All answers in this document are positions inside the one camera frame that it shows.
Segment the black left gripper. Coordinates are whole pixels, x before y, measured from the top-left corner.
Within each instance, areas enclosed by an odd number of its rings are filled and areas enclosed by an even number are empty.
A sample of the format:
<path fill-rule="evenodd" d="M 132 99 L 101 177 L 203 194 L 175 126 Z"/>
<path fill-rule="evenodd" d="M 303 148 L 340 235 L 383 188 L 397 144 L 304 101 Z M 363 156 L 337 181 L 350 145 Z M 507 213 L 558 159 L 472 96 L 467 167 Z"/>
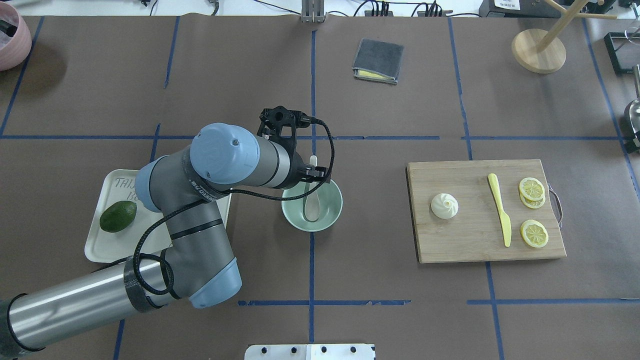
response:
<path fill-rule="evenodd" d="M 298 183 L 307 183 L 309 187 L 316 187 L 322 183 L 330 183 L 330 169 L 318 167 L 304 162 L 299 153 L 294 152 L 290 158 L 290 167 L 286 176 L 286 188 L 292 188 Z"/>

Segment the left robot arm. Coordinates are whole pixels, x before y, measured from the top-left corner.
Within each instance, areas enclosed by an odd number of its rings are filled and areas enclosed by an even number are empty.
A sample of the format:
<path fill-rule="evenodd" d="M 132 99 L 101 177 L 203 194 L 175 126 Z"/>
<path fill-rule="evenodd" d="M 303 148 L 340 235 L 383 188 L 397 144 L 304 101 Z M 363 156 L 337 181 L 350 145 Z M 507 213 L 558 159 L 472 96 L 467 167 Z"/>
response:
<path fill-rule="evenodd" d="M 66 338 L 187 299 L 197 309 L 219 305 L 242 287 L 217 201 L 253 196 L 249 187 L 314 189 L 328 183 L 328 167 L 304 162 L 294 134 L 257 135 L 225 123 L 206 125 L 185 149 L 138 171 L 135 193 L 162 214 L 137 240 L 131 255 L 89 275 L 1 303 L 1 358 L 16 360 Z"/>

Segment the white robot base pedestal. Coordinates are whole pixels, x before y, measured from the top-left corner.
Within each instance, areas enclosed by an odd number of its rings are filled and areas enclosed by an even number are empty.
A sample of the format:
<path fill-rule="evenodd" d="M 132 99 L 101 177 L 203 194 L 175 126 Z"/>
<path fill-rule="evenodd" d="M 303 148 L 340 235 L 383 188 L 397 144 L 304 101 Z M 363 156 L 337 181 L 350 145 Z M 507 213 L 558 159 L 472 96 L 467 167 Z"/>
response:
<path fill-rule="evenodd" d="M 247 347 L 245 360 L 375 360 L 374 344 L 254 344 Z"/>

